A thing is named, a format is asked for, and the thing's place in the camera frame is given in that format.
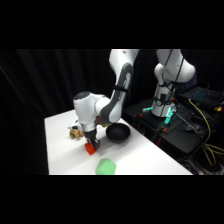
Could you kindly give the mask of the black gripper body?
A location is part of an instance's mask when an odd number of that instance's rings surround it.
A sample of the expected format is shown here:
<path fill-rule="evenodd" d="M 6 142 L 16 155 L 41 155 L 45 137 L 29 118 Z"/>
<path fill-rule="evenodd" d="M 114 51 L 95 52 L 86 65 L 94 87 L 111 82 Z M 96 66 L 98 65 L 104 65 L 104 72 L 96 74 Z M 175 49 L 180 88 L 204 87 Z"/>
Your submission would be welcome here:
<path fill-rule="evenodd" d="M 97 139 L 96 135 L 97 135 L 97 130 L 96 129 L 84 133 L 84 136 L 86 137 L 86 139 L 92 144 L 98 144 L 99 143 L 99 140 Z"/>

